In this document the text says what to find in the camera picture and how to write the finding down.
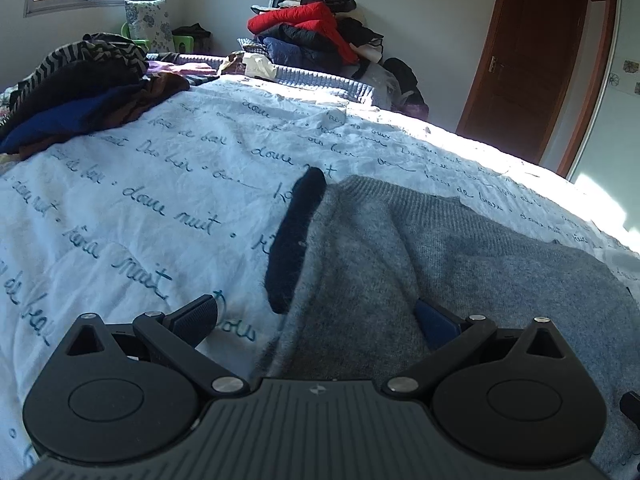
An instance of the door frame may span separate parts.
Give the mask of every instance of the door frame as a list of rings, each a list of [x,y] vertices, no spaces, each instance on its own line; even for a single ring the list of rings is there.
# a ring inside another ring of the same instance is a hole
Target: door frame
[[[491,17],[491,22],[489,24],[489,30],[487,32],[486,40],[484,42],[484,47],[482,49],[482,54],[480,56],[480,61],[478,63],[478,70],[476,71],[476,76],[474,77],[473,84],[471,85],[471,90],[469,91],[469,95],[466,99],[465,108],[462,111],[462,115],[460,117],[460,121],[458,122],[458,127],[456,129],[457,134],[461,134],[465,127],[466,123],[471,117],[471,111],[473,106],[478,98],[479,91],[481,89],[482,80],[484,76],[488,73],[489,66],[491,63],[492,54],[494,51],[495,44],[495,36],[498,30],[498,24],[500,23],[500,17],[502,15],[502,7],[504,5],[504,0],[496,0],[494,5],[494,12]],[[593,115],[593,111],[595,109],[595,105],[598,99],[598,94],[600,92],[600,84],[602,79],[604,78],[604,71],[606,70],[607,60],[609,58],[610,44],[613,37],[613,25],[615,22],[616,15],[616,0],[607,0],[606,3],[606,16],[605,23],[603,26],[602,36],[600,38],[600,46],[598,48],[598,54],[596,56],[596,66],[594,68],[594,72],[591,78],[591,83],[587,92],[587,96],[585,98],[582,111],[580,113],[580,118],[578,118],[578,123],[575,127],[575,130],[572,134],[572,138],[565,150],[564,156],[562,158],[562,163],[558,169],[558,174],[563,177],[566,177],[566,174],[571,167],[571,164],[574,161],[575,155],[578,152],[582,139],[587,131],[587,127],[589,125],[591,116]],[[575,49],[575,59],[574,59],[574,67],[575,61],[577,60],[578,49],[580,48],[580,44],[578,43]],[[558,102],[556,103],[554,113],[552,114],[552,120],[549,122],[549,126],[543,136],[543,142],[540,149],[540,152],[536,156],[536,163],[539,163],[542,159],[542,156],[546,150],[546,146],[548,145],[549,139],[553,133],[553,130],[556,127],[556,123],[558,122],[558,116],[560,115],[560,111],[562,109],[562,105],[564,104],[564,99],[566,98],[566,92],[569,88],[569,84],[571,83],[571,79],[573,76],[573,70],[566,78],[566,81],[562,85],[561,95],[558,97]]]

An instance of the crosshair logo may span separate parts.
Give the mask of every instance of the crosshair logo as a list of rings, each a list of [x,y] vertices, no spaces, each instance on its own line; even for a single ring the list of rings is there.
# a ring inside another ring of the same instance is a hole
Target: crosshair logo
[[[321,384],[316,384],[316,386],[309,388],[309,391],[315,396],[321,396],[322,394],[325,393],[326,388]]]

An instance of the windowsill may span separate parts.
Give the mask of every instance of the windowsill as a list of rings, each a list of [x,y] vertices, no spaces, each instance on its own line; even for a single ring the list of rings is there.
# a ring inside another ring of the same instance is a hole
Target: windowsill
[[[125,0],[83,0],[74,2],[61,2],[51,0],[38,0],[29,2],[25,9],[24,17],[59,12],[60,10],[87,9],[92,7],[118,7],[124,6]]]

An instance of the gray sweater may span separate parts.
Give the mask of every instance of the gray sweater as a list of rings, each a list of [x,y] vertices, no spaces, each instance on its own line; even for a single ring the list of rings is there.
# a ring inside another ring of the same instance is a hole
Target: gray sweater
[[[265,355],[267,375],[391,377],[428,353],[413,314],[418,298],[504,328],[550,317],[607,403],[594,462],[609,472],[640,443],[618,410],[626,391],[640,391],[640,313],[604,264],[515,233],[457,199],[370,178],[327,187],[289,313]]]

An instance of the floral pillow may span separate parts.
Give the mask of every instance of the floral pillow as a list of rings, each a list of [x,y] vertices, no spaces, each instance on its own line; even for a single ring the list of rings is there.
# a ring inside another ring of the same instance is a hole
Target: floral pillow
[[[175,52],[166,0],[126,0],[124,10],[132,40],[149,40],[149,52]]]

